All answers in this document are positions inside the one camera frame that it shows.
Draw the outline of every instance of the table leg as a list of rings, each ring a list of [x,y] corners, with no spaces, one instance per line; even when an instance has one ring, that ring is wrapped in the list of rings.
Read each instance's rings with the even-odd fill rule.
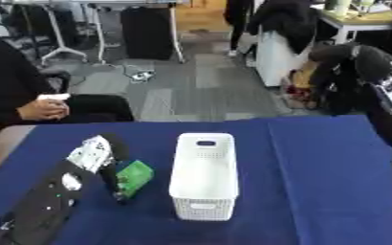
[[[172,29],[172,39],[174,42],[175,52],[177,53],[178,59],[180,63],[185,63],[185,56],[183,55],[183,48],[181,46],[180,40],[178,38],[177,31],[177,17],[175,14],[175,6],[169,8],[170,11],[170,21],[171,21],[171,29]]]
[[[104,38],[104,33],[102,30],[102,25],[100,23],[100,17],[99,17],[99,8],[95,8],[95,25],[97,26],[97,33],[98,33],[98,40],[99,40],[99,51],[98,51],[98,61],[101,64],[106,64],[106,61],[104,60],[104,52],[105,52],[105,38]]]
[[[344,27],[338,29],[338,35],[336,36],[336,44],[338,45],[346,43],[348,40],[348,33],[349,31]]]
[[[56,17],[54,16],[54,12],[53,12],[52,8],[50,6],[48,6],[48,7],[44,7],[44,9],[46,10],[47,14],[49,15],[49,19],[51,21],[52,28],[54,29],[54,35],[56,36],[58,48],[53,50],[49,54],[41,57],[41,65],[46,65],[47,59],[49,59],[53,56],[56,56],[59,53],[71,53],[71,54],[75,54],[78,56],[82,56],[83,61],[86,61],[87,60],[86,54],[84,54],[83,52],[77,51],[77,50],[73,50],[73,49],[65,46],[64,39],[62,37],[62,33],[60,32],[60,29],[57,25]]]

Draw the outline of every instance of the white trash bin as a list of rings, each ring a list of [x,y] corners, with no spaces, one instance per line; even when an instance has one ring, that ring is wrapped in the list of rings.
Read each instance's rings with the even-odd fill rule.
[[[181,219],[229,220],[239,194],[233,136],[182,134],[175,152],[169,194]]]

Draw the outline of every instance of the table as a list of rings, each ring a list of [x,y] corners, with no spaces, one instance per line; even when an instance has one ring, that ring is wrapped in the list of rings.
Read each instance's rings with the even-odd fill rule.
[[[0,165],[34,128],[34,125],[18,125],[10,126],[0,131]]]
[[[42,6],[47,14],[49,15],[49,19],[51,21],[52,27],[54,29],[54,34],[56,36],[56,41],[58,44],[58,48],[51,51],[49,54],[41,57],[41,64],[46,65],[46,62],[49,58],[56,56],[60,53],[71,53],[77,56],[81,56],[83,61],[87,61],[87,55],[81,51],[71,49],[65,46],[62,34],[57,24],[56,17],[54,16],[54,5],[60,3],[79,3],[79,4],[96,4],[99,6],[141,6],[141,5],[169,5],[172,4],[173,6],[170,9],[170,23],[171,23],[171,30],[172,30],[172,39],[175,51],[178,55],[178,58],[181,63],[185,62],[185,58],[183,55],[183,49],[180,44],[178,38],[178,31],[177,31],[177,21],[176,21],[176,14],[175,14],[175,4],[186,3],[187,0],[4,0],[6,2],[12,2],[13,4],[21,4],[21,5],[40,5]],[[105,39],[103,35],[102,26],[100,23],[99,17],[99,9],[97,8],[94,13],[94,21],[97,27],[98,33],[98,41],[99,41],[99,49],[98,49],[98,61],[101,64],[106,64],[106,61],[103,57],[105,52]]]
[[[392,245],[392,150],[356,116],[38,126],[0,167],[0,214],[101,132],[121,136],[155,178],[125,207],[96,180],[54,244]],[[241,192],[230,222],[175,218],[167,187],[184,132],[235,137]]]
[[[364,31],[389,31],[392,30],[392,11],[369,13],[362,17],[343,18],[337,17],[331,11],[320,10],[320,19],[330,26],[338,29],[336,44],[346,43],[349,33]]]

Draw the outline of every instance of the white controller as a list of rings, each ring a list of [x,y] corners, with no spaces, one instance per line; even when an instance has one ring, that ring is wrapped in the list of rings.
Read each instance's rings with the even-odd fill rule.
[[[39,95],[38,100],[67,100],[70,94]]]

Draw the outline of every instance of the blue cloth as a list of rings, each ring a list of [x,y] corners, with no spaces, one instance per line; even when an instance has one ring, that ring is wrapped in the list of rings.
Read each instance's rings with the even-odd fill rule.
[[[264,120],[39,126],[0,167],[0,215],[82,140],[103,132],[121,136],[132,158],[153,167],[155,177],[124,207],[113,201],[98,178],[85,189],[54,244],[298,244]],[[168,186],[177,137],[185,132],[228,132],[235,137],[240,196],[229,222],[181,221],[174,213]]]
[[[301,245],[392,245],[392,149],[359,116],[270,120]]]

